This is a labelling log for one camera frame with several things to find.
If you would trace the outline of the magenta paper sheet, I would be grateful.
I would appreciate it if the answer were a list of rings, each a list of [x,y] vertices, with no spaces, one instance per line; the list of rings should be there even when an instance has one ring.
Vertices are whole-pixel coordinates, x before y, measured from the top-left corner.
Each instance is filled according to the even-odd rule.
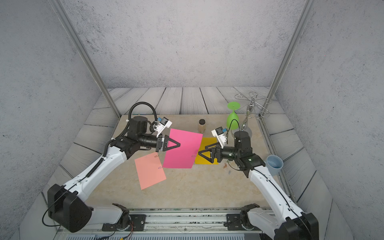
[[[168,169],[191,169],[194,165],[202,142],[203,135],[183,130],[171,129],[170,138],[176,140],[181,145],[179,148],[166,152],[163,168]]]

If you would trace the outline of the salmon pink paper sheet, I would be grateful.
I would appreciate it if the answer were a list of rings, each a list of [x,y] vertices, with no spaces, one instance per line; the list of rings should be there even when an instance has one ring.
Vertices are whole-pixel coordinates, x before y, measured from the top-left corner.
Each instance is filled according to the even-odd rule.
[[[157,153],[135,159],[141,190],[166,180],[160,157]]]

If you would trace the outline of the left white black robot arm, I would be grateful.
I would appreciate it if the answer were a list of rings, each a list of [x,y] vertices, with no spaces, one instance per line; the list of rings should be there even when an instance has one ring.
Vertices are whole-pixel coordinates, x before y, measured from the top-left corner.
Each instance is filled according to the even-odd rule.
[[[152,148],[156,152],[166,152],[179,148],[179,142],[162,134],[171,125],[172,122],[166,117],[158,118],[151,104],[134,104],[129,110],[125,128],[106,143],[97,160],[65,184],[54,184],[49,188],[48,208],[43,216],[51,218],[57,227],[62,226],[71,233],[95,224],[110,225],[112,231],[132,231],[134,224],[129,209],[120,204],[91,207],[85,202],[114,169],[136,152]]]

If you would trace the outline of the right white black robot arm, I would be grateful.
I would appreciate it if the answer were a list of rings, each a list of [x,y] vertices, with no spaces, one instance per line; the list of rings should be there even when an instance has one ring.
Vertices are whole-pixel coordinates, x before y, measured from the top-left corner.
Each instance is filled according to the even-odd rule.
[[[242,228],[246,231],[258,229],[272,240],[318,240],[319,222],[312,213],[305,213],[277,184],[265,162],[253,152],[251,138],[247,132],[234,134],[234,146],[227,146],[227,133],[222,127],[212,130],[217,143],[205,146],[199,151],[211,163],[222,160],[233,161],[238,170],[259,189],[274,215],[266,213],[259,205],[250,204],[241,208],[236,220],[228,219],[224,224],[228,230]]]

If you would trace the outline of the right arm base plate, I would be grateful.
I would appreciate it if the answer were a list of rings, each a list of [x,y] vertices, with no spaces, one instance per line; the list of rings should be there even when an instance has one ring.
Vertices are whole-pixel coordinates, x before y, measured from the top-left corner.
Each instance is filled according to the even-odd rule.
[[[224,222],[224,227],[227,228],[228,231],[259,231],[263,232],[261,229],[257,227],[246,227],[242,220],[241,214],[227,214],[226,221]]]

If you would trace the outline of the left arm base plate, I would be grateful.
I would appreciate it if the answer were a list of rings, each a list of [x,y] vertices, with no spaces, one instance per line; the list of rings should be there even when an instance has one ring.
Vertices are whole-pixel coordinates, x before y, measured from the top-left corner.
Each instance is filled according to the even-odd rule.
[[[138,214],[138,215],[124,215],[121,219],[115,224],[103,224],[103,232],[142,232],[145,228],[147,215]]]

